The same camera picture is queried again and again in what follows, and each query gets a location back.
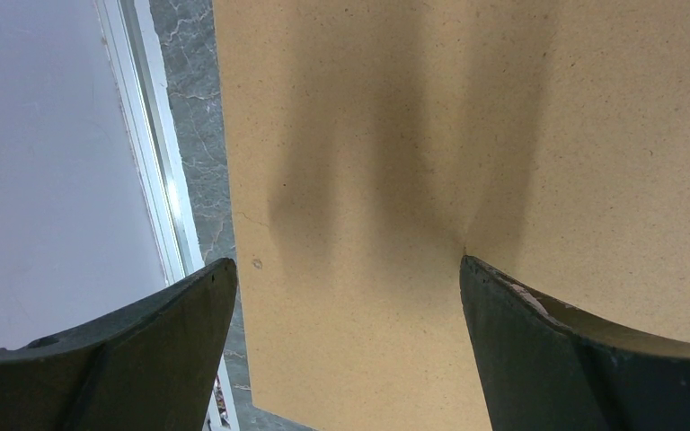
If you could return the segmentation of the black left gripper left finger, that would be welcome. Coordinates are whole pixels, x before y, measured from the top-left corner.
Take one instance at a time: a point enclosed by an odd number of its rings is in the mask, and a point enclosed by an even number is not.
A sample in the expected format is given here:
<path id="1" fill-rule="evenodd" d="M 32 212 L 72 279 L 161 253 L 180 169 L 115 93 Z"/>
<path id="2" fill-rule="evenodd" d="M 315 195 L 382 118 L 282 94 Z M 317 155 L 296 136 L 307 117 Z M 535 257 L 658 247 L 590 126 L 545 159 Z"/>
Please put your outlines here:
<path id="1" fill-rule="evenodd" d="M 0 348 L 0 430 L 200 430 L 237 293 L 219 259 L 82 325 Z"/>

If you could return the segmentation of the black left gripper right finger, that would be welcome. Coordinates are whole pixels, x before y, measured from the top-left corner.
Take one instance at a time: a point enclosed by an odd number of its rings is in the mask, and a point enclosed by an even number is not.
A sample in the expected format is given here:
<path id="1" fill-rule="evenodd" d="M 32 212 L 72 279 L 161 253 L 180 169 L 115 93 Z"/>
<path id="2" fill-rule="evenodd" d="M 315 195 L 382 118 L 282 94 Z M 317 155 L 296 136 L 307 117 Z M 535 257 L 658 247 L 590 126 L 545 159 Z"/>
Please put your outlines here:
<path id="1" fill-rule="evenodd" d="M 465 256 L 460 294 L 496 430 L 690 430 L 690 343 L 635 330 Z"/>

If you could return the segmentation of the plant window photo print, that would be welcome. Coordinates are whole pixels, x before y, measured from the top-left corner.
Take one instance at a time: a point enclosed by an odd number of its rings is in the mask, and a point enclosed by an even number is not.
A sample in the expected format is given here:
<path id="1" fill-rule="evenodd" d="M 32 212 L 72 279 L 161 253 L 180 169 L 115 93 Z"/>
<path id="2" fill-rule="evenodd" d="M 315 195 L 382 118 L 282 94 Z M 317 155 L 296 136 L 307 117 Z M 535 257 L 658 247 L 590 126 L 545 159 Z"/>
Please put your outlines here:
<path id="1" fill-rule="evenodd" d="M 487 430 L 464 255 L 690 342 L 690 1 L 217 1 L 259 409 Z"/>

